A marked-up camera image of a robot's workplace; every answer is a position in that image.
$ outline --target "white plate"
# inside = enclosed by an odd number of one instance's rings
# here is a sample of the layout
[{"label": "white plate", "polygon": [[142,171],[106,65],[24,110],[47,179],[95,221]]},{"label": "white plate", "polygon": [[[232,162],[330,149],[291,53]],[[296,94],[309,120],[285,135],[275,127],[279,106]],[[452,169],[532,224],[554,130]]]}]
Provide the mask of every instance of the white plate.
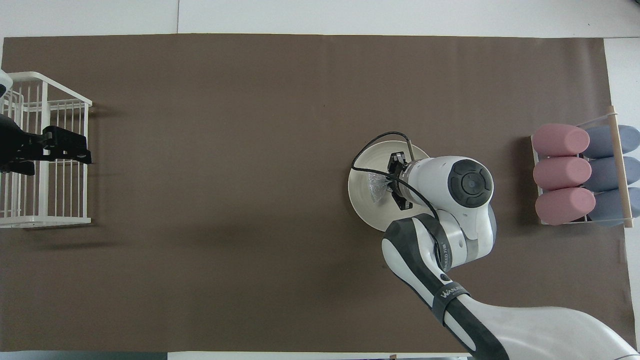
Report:
[{"label": "white plate", "polygon": [[[365,150],[356,161],[356,167],[371,168],[374,170],[387,171],[389,156],[398,151],[404,151],[404,155],[409,158],[406,142],[391,140],[379,142]],[[413,154],[417,159],[427,158],[428,155],[422,149],[413,145]],[[349,181],[349,200],[358,216],[373,228],[385,231],[392,221],[412,217],[418,214],[431,214],[429,208],[420,205],[413,205],[412,209],[400,210],[398,205],[387,192],[379,202],[373,202],[369,189],[369,175],[367,172],[351,169]]]}]

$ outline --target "gray strap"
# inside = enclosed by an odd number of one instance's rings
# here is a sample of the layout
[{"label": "gray strap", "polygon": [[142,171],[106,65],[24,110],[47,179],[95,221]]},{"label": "gray strap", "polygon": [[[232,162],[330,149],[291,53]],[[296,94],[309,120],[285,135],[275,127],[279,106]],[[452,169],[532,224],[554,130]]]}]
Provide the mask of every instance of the gray strap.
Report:
[{"label": "gray strap", "polygon": [[431,308],[431,311],[442,325],[444,325],[444,312],[447,310],[447,306],[451,300],[462,294],[468,295],[469,292],[455,281],[443,285],[438,291],[436,291],[435,296],[433,297],[433,307]]}]

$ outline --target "white floor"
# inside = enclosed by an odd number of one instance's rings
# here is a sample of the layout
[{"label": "white floor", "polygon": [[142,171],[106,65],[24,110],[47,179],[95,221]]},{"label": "white floor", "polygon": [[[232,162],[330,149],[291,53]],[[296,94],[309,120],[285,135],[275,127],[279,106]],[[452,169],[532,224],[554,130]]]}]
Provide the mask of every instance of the white floor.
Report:
[{"label": "white floor", "polygon": [[[640,4],[633,0],[0,0],[0,9],[0,44],[4,37],[156,33],[604,37],[612,103],[620,122],[640,127]],[[640,226],[625,236],[640,344]]]}]

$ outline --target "brown table surface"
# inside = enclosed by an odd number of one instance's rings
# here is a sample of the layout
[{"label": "brown table surface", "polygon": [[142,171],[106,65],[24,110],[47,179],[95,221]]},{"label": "brown table surface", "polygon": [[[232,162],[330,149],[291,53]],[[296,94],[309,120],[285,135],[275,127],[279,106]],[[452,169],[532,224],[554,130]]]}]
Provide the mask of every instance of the brown table surface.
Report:
[{"label": "brown table surface", "polygon": [[450,272],[475,299],[635,343],[623,229],[534,212],[528,136],[606,111],[602,39],[7,38],[3,67],[95,101],[95,164],[91,225],[0,231],[1,350],[463,351],[349,203],[388,130],[491,170],[494,251]]}]

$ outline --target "black cable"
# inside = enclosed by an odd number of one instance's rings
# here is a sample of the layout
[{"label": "black cable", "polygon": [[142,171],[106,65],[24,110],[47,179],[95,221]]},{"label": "black cable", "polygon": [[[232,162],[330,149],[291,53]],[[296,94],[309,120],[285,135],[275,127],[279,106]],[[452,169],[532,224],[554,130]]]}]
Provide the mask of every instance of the black cable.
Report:
[{"label": "black cable", "polygon": [[371,140],[370,142],[367,143],[367,145],[365,145],[362,150],[360,150],[360,152],[356,155],[355,158],[353,158],[353,161],[351,162],[351,168],[353,170],[356,171],[363,171],[363,172],[371,172],[373,174],[379,174],[379,175],[384,175],[387,177],[387,179],[391,179],[393,181],[397,181],[398,183],[401,183],[402,185],[405,185],[407,188],[409,188],[409,190],[413,191],[416,195],[418,195],[418,197],[420,198],[420,200],[422,200],[427,207],[431,210],[431,212],[433,213],[433,217],[436,220],[440,220],[440,218],[438,217],[438,213],[436,212],[436,209],[433,207],[433,205],[431,205],[431,203],[427,200],[427,198],[425,198],[424,196],[422,196],[422,194],[416,190],[414,187],[412,187],[411,185],[409,185],[406,181],[398,178],[397,176],[395,176],[394,174],[389,174],[388,172],[383,172],[383,171],[379,171],[379,170],[374,170],[372,168],[360,168],[360,167],[356,167],[356,161],[358,160],[358,158],[360,157],[360,155],[362,155],[362,153],[367,150],[374,142],[378,141],[380,138],[383,138],[384,136],[387,135],[399,135],[402,136],[405,140],[406,140],[406,144],[407,146],[409,146],[409,149],[411,149],[411,140],[409,140],[408,136],[406,136],[403,133],[400,133],[399,131],[387,131],[386,133],[380,134],[378,136],[376,136],[375,138],[373,138],[373,140]]}]

